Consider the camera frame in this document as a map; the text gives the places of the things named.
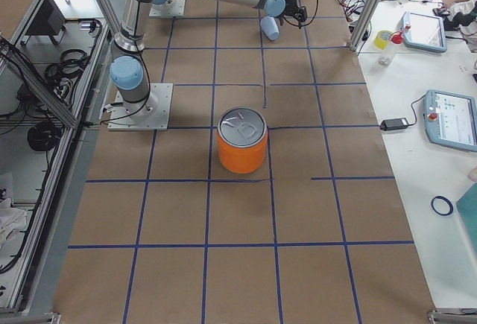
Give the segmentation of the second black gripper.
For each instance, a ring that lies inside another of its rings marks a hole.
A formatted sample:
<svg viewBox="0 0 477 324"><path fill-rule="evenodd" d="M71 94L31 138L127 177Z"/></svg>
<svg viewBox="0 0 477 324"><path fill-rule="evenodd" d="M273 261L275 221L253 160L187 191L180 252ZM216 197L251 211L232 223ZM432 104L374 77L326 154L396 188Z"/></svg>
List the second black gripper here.
<svg viewBox="0 0 477 324"><path fill-rule="evenodd" d="M296 22L290 22L287 19L287 16L291 17ZM284 23L287 22L294 27L302 28L306 23L307 17L308 13L306 7L299 6L298 0L285 0L285 9L279 15L279 23L283 26Z"/></svg>

